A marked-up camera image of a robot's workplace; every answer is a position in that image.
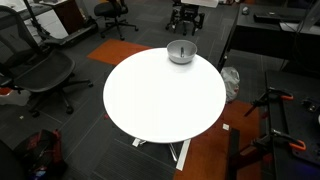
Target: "black desk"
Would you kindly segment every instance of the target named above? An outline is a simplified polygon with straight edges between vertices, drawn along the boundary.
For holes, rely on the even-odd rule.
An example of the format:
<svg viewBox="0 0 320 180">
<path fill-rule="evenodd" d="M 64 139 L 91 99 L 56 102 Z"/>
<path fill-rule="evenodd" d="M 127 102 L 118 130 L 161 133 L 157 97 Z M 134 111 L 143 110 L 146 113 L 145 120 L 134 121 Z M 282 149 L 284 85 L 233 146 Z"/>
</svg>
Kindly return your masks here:
<svg viewBox="0 0 320 180">
<path fill-rule="evenodd" d="M 249 8 L 249 15 L 243 15 L 242 9 Z M 281 12 L 288 15 L 303 15 L 305 10 L 272 6 L 240 4 L 238 16 L 229 34 L 227 43 L 220 57 L 217 69 L 221 71 L 231 49 L 272 56 L 287 60 L 300 60 L 314 67 L 320 67 L 320 36 L 282 31 L 279 24 L 255 22 L 253 15 L 257 12 Z"/>
<path fill-rule="evenodd" d="M 267 86 L 274 87 L 276 89 L 285 89 L 293 93 L 294 96 L 294 100 L 291 102 L 287 101 L 283 104 L 278 102 L 269 103 L 269 121 L 272 128 L 288 133 L 292 136 L 293 129 L 290 129 L 289 123 L 291 123 L 291 121 L 300 120 L 299 122 L 301 122 L 301 128 L 304 131 L 301 133 L 308 136 L 311 131 L 317 130 L 314 128 L 318 128 L 318 132 L 320 134 L 320 125 L 317 123 L 316 119 L 312 118 L 312 113 L 304 115 L 303 118 L 299 115 L 296 116 L 292 114 L 294 115 L 294 117 L 292 117 L 291 115 L 291 119 L 288 119 L 288 114 L 286 114 L 288 112 L 284 112 L 287 109 L 285 104 L 287 103 L 287 105 L 297 105 L 297 108 L 295 108 L 296 112 L 294 113 L 306 114 L 307 111 L 301 105 L 301 101 L 307 96 L 318 99 L 320 98 L 320 80 L 289 73 L 269 71 L 266 73 L 266 81 Z M 315 138 L 314 141 L 320 142 L 320 139 Z M 306 143 L 306 145 L 309 150 L 311 148 L 314 148 L 310 145 L 310 143 Z M 293 156 L 293 153 L 288 148 L 288 143 L 285 143 L 285 141 L 281 139 L 274 139 L 274 141 L 272 142 L 272 146 L 276 179 L 282 180 L 320 178 L 320 166 L 314 165 L 308 161 L 304 161 Z"/>
</svg>

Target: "plastic bag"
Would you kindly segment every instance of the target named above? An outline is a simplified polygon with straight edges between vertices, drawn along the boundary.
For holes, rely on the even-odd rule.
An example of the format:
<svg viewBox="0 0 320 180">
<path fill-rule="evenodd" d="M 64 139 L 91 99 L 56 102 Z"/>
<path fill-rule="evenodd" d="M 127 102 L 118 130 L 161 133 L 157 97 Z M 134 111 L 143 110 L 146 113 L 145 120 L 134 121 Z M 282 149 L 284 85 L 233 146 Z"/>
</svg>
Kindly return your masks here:
<svg viewBox="0 0 320 180">
<path fill-rule="evenodd" d="M 228 103 L 235 100 L 238 95 L 240 83 L 239 73 L 234 67 L 224 67 L 221 70 L 221 76 L 226 86 L 226 102 Z"/>
</svg>

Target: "orange mat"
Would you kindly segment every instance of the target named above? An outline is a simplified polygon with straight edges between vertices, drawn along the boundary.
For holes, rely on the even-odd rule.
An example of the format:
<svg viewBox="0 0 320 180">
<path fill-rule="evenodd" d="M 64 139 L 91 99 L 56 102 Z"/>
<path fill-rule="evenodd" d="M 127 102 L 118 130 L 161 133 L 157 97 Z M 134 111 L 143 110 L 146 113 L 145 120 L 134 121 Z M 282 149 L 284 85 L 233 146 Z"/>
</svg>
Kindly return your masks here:
<svg viewBox="0 0 320 180">
<path fill-rule="evenodd" d="M 251 107 L 249 103 L 234 101 L 225 106 L 217 122 L 201 135 L 192 138 L 183 171 L 176 170 L 174 180 L 223 180 L 226 175 L 229 133 L 223 124 L 240 131 L 240 149 L 259 136 L 259 114 L 243 115 Z M 238 170 L 238 180 L 261 179 L 260 163 Z"/>
<path fill-rule="evenodd" d="M 109 39 L 92 51 L 87 57 L 112 65 L 118 65 L 127 57 L 147 49 L 151 49 L 151 47 Z"/>
</svg>

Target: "chair armrest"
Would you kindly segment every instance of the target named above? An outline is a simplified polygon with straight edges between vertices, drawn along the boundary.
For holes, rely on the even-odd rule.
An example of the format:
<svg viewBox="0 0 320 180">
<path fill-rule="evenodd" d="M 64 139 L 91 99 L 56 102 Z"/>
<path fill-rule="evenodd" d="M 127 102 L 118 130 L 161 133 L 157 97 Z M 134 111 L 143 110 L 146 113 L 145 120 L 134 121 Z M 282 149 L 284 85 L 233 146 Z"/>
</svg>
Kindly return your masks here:
<svg viewBox="0 0 320 180">
<path fill-rule="evenodd" d="M 0 76 L 0 87 L 8 87 L 12 82 L 12 78 Z"/>
</svg>

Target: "chair wheel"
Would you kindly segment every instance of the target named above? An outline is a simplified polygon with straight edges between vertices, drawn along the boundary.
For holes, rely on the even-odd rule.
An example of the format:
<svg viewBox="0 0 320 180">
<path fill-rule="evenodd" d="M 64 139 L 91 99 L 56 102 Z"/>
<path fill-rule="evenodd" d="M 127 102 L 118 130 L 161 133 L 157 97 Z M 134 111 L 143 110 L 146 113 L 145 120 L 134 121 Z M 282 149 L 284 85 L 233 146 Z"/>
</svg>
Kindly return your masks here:
<svg viewBox="0 0 320 180">
<path fill-rule="evenodd" d="M 36 110 L 32 111 L 31 114 L 32 114 L 32 117 L 38 117 L 40 115 L 39 111 L 36 111 Z"/>
<path fill-rule="evenodd" d="M 67 114 L 72 114 L 73 113 L 73 108 L 72 107 L 67 107 L 66 113 Z"/>
</svg>

